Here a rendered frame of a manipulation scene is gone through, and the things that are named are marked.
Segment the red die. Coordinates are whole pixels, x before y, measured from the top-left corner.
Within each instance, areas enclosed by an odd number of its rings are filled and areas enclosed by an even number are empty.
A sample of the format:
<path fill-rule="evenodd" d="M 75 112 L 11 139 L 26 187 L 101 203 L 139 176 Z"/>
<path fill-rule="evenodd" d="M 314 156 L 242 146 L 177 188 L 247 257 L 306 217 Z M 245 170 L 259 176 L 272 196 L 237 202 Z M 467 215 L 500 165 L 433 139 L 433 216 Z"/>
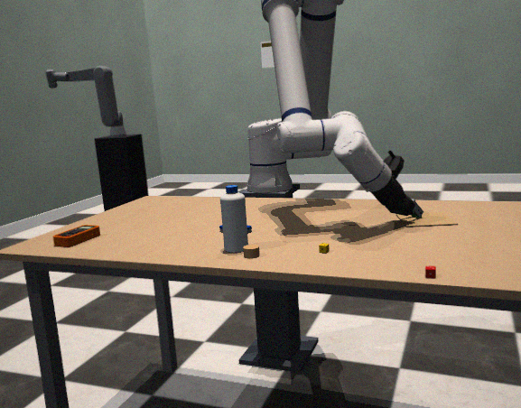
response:
<path fill-rule="evenodd" d="M 436 277 L 436 267 L 435 266 L 425 266 L 425 277 L 426 278 L 435 278 Z"/>

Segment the tan mat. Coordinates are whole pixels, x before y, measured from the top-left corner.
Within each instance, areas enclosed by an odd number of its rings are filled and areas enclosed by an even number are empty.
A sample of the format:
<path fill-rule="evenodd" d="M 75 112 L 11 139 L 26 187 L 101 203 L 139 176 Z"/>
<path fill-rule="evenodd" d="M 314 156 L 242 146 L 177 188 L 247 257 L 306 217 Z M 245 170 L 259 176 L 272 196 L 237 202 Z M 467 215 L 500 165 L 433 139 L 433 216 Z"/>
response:
<path fill-rule="evenodd" d="M 435 226 L 455 226 L 458 225 L 452 218 L 444 212 L 423 213 L 420 218 L 413 216 L 403 216 L 396 214 L 406 227 L 435 227 Z"/>

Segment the yellow die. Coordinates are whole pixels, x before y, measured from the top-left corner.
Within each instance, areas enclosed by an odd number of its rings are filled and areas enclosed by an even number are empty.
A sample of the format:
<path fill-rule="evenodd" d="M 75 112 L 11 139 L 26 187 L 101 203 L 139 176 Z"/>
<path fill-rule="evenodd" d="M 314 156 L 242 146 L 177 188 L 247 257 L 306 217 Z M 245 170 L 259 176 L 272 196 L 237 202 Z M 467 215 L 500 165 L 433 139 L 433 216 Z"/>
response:
<path fill-rule="evenodd" d="M 320 253 L 328 253 L 330 251 L 330 248 L 329 248 L 329 244 L 324 244 L 324 243 L 321 243 L 319 245 L 319 252 Z"/>

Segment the short brown cylinder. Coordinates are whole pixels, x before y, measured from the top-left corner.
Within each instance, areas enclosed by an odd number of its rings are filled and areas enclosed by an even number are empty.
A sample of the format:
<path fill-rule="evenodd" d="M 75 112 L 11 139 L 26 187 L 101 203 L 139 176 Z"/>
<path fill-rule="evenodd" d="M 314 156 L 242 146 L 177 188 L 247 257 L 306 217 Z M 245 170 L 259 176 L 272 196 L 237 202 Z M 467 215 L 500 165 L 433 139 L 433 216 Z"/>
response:
<path fill-rule="evenodd" d="M 245 258 L 257 258 L 260 256 L 258 245 L 247 245 L 244 246 L 244 257 Z"/>

